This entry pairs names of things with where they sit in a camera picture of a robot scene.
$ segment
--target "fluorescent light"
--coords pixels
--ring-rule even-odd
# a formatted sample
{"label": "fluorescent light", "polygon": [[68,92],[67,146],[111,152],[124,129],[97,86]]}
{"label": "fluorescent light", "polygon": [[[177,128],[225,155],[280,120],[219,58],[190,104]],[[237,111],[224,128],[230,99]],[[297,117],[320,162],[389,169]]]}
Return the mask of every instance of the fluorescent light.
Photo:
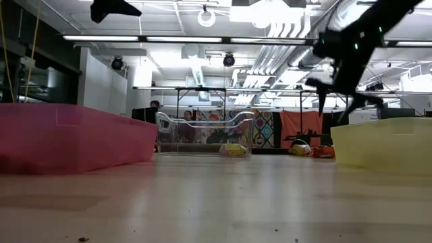
{"label": "fluorescent light", "polygon": [[[177,105],[161,105],[161,107],[175,107],[177,108]],[[178,107],[189,107],[188,105],[179,105]]]}
{"label": "fluorescent light", "polygon": [[86,36],[86,35],[65,35],[67,41],[138,41],[137,36]]}
{"label": "fluorescent light", "polygon": [[260,88],[227,88],[226,91],[262,92]]}
{"label": "fluorescent light", "polygon": [[148,42],[167,42],[167,43],[221,43],[220,37],[172,37],[172,36],[148,36]]}
{"label": "fluorescent light", "polygon": [[292,90],[292,89],[286,89],[286,90],[268,90],[269,92],[304,92],[304,90]]}
{"label": "fluorescent light", "polygon": [[251,109],[275,109],[276,107],[250,107]]}
{"label": "fluorescent light", "polygon": [[429,47],[432,46],[432,41],[399,41],[396,45],[407,47]]}
{"label": "fluorescent light", "polygon": [[232,43],[260,43],[272,45],[303,45],[306,40],[295,38],[231,38]]}
{"label": "fluorescent light", "polygon": [[[93,2],[94,0],[79,0],[79,1],[82,1],[82,2]],[[172,2],[174,2],[174,1],[170,1],[170,0],[125,0],[125,2],[127,2],[127,3],[154,3],[155,5],[160,5],[160,4],[162,4],[162,5],[168,5],[168,4],[172,4]],[[184,5],[187,5],[187,4],[193,4],[193,5],[196,5],[196,4],[206,4],[206,5],[209,5],[209,4],[213,4],[213,5],[218,5],[219,4],[219,2],[217,2],[217,1],[199,1],[199,0],[193,0],[193,1],[190,1],[190,0],[179,0],[179,1],[175,1],[177,4],[184,4]]]}
{"label": "fluorescent light", "polygon": [[174,87],[134,87],[135,89],[143,89],[143,90],[175,90]]}

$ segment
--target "yellow plastic bin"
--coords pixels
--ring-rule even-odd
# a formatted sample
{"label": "yellow plastic bin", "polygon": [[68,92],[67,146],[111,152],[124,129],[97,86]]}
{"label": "yellow plastic bin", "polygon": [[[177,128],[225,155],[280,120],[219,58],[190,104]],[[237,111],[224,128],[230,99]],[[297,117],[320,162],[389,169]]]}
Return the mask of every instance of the yellow plastic bin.
{"label": "yellow plastic bin", "polygon": [[334,127],[336,160],[373,171],[432,176],[432,119],[403,117]]}

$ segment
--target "security camera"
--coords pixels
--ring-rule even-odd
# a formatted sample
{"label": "security camera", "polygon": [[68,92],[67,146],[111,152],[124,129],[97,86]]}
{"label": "security camera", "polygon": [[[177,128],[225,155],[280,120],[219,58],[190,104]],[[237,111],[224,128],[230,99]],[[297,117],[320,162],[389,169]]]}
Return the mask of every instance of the security camera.
{"label": "security camera", "polygon": [[111,67],[114,70],[122,70],[123,64],[123,57],[114,57],[114,60],[111,63]]}
{"label": "security camera", "polygon": [[225,55],[225,58],[223,58],[223,65],[225,67],[232,67],[235,64],[236,60],[234,59],[234,56],[231,53],[227,53]]}

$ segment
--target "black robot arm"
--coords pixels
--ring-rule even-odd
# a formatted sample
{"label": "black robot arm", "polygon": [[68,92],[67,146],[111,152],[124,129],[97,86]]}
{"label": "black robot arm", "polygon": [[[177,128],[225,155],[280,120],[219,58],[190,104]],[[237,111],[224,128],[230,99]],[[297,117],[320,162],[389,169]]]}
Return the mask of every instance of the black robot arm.
{"label": "black robot arm", "polygon": [[333,59],[333,84],[325,84],[316,78],[309,78],[306,85],[317,88],[319,113],[322,114],[325,98],[329,91],[353,97],[344,119],[366,102],[383,106],[383,99],[356,92],[358,83],[367,67],[376,46],[385,46],[384,34],[389,32],[402,18],[423,0],[378,0],[359,19],[342,31],[326,29],[319,34],[313,47],[317,57]]}

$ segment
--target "floor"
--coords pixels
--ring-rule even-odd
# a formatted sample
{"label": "floor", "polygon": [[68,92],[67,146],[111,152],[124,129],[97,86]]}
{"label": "floor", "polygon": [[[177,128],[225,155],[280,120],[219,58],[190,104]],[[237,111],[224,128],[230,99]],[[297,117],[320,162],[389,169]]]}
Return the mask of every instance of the floor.
{"label": "floor", "polygon": [[431,242],[432,178],[255,155],[0,176],[0,242]]}

